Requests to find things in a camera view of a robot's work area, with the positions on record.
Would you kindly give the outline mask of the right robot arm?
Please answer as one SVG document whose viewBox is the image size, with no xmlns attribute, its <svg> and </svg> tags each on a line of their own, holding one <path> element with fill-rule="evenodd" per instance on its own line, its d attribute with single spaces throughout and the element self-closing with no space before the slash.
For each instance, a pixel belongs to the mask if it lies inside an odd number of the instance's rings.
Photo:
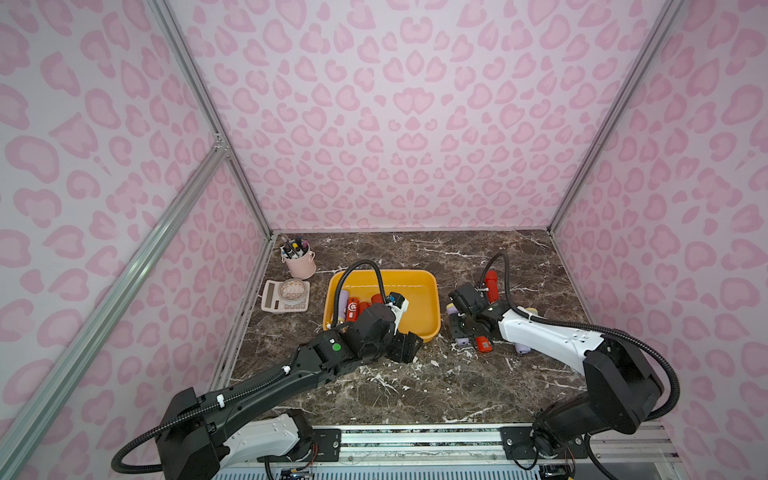
<svg viewBox="0 0 768 480">
<path fill-rule="evenodd" d="M 588 434 L 635 433 L 664 394 L 648 350 L 627 334 L 545 319 L 501 300 L 490 302 L 473 288 L 449 298 L 457 338 L 522 345 L 584 377 L 584 392 L 536 415 L 526 448 L 539 457 L 552 458 Z"/>
</svg>

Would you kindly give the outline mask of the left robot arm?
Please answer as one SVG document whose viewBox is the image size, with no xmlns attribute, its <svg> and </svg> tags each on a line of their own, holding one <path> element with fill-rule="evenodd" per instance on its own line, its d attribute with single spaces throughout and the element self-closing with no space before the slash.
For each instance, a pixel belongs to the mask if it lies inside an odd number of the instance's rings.
<svg viewBox="0 0 768 480">
<path fill-rule="evenodd" d="M 407 299 L 391 294 L 349 324 L 323 331 L 299 346 L 288 360 L 233 387 L 196 394 L 177 393 L 158 434 L 161 471 L 167 479 L 211 479 L 224 458 L 224 444 L 237 431 L 281 402 L 330 384 L 382 357 L 409 363 L 423 339 L 400 332 Z"/>
</svg>

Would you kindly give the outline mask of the red flashlight front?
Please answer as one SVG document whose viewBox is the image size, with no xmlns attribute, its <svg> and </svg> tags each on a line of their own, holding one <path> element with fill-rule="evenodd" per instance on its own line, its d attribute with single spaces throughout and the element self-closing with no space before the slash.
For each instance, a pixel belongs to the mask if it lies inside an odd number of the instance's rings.
<svg viewBox="0 0 768 480">
<path fill-rule="evenodd" d="M 476 348 L 481 353 L 490 353 L 493 351 L 493 343 L 485 336 L 475 338 Z"/>
</svg>

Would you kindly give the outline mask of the pink pen cup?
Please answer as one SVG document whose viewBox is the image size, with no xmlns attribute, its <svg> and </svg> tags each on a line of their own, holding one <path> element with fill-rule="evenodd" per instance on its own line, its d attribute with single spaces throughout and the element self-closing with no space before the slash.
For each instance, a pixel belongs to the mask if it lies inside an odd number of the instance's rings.
<svg viewBox="0 0 768 480">
<path fill-rule="evenodd" d="M 281 258 L 292 278 L 308 280 L 316 270 L 315 253 L 302 237 L 285 239 L 280 247 Z"/>
</svg>

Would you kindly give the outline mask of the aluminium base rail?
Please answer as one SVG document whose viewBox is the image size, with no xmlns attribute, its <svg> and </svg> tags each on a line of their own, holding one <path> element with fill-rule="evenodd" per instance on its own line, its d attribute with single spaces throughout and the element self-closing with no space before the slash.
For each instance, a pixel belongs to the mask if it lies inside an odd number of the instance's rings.
<svg viewBox="0 0 768 480">
<path fill-rule="evenodd" d="M 226 442 L 211 479 L 685 479 L 682 459 L 658 422 L 632 435 L 576 437 L 538 457 L 531 427 L 512 424 L 316 426 L 300 437 L 280 420 L 253 422 Z"/>
</svg>

